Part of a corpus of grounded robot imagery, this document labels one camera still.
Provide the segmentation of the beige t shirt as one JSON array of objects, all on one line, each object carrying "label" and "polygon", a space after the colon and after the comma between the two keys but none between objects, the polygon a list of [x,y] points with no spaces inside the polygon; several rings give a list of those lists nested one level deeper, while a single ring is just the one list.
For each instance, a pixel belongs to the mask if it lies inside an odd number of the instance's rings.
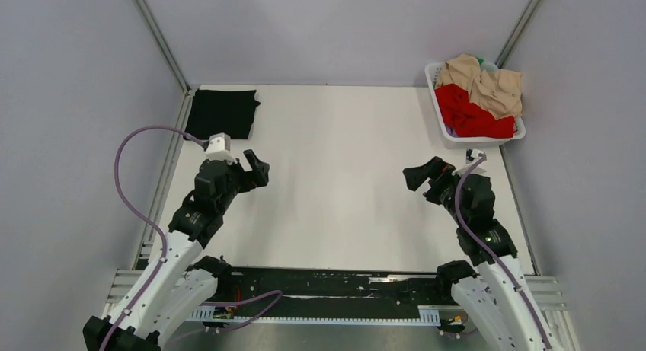
[{"label": "beige t shirt", "polygon": [[443,63],[435,87],[455,84],[468,93],[469,101],[500,120],[522,115],[522,74],[498,69],[490,72],[479,60],[462,54]]}]

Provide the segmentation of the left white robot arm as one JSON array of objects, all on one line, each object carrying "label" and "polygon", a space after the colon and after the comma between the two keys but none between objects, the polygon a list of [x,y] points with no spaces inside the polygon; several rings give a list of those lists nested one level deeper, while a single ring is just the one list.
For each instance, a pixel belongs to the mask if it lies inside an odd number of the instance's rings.
[{"label": "left white robot arm", "polygon": [[232,294],[230,266],[202,252],[223,225],[233,199],[269,183],[270,165],[253,150],[227,161],[209,154],[194,188],[174,213],[162,246],[134,286],[108,315],[91,317],[83,328],[89,350],[161,350],[190,313],[209,297]]}]

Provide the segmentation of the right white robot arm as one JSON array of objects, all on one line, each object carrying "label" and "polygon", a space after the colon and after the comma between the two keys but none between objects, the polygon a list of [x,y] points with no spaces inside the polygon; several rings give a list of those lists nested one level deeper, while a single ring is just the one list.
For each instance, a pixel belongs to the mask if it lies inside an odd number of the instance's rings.
[{"label": "right white robot arm", "polygon": [[402,171],[409,190],[428,184],[425,200],[450,214],[457,224],[459,246],[468,257],[437,268],[435,293],[442,302],[460,305],[489,346],[561,350],[529,290],[517,248],[495,217],[491,180],[475,172],[486,156],[470,160],[463,171],[439,157]]}]

